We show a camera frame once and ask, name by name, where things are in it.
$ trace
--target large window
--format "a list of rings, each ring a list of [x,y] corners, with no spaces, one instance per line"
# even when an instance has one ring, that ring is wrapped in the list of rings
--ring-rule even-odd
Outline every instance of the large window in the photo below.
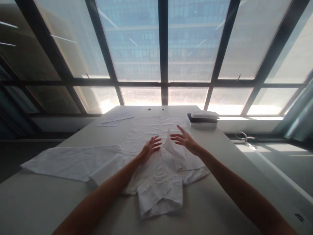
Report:
[[[313,77],[312,24],[313,0],[0,0],[0,85],[34,116],[281,119]]]

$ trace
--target floor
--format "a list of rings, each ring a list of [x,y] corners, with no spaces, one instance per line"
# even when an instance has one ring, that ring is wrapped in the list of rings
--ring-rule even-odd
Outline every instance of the floor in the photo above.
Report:
[[[20,165],[60,142],[0,142],[0,183],[21,170]]]

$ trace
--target white table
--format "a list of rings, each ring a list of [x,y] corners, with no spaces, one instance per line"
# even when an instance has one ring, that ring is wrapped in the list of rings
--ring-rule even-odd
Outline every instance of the white table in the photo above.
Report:
[[[135,118],[186,116],[197,106],[143,106]],[[91,123],[59,145],[88,147],[121,144],[133,119],[119,127],[94,127]],[[191,128],[195,140],[222,163],[259,190],[300,234],[309,234],[311,224],[300,222],[297,209],[248,160],[219,129]],[[50,234],[91,192],[84,182],[23,171],[0,185],[0,234]],[[213,175],[183,189],[180,211],[141,220],[137,196],[120,196],[93,234],[259,234],[237,208]]]

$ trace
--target wall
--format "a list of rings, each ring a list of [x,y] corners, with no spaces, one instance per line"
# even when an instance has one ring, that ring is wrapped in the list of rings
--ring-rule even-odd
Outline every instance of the wall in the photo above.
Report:
[[[281,120],[248,120],[241,117],[221,118],[218,128],[224,133],[242,131],[248,134],[272,133]],[[33,121],[44,132],[77,132],[96,119],[96,117],[34,117]]]

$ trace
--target wrinkled fabric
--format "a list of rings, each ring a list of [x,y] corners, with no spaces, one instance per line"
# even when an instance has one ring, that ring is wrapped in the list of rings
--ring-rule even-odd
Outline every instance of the wrinkled fabric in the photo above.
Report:
[[[89,175],[106,165],[117,154],[121,146],[86,148],[51,148],[23,163],[22,168],[34,173],[88,181]]]
[[[165,214],[182,207],[183,184],[210,173],[197,156],[170,140],[170,134],[180,133],[176,124],[190,133],[186,119],[181,117],[137,118],[122,146],[48,149],[22,167],[35,173],[81,181],[89,177],[101,185],[134,159],[152,136],[159,135],[163,143],[160,150],[138,167],[123,194],[138,193],[143,219]]]
[[[138,187],[138,199],[142,219],[178,210],[183,206],[182,179],[161,168]]]

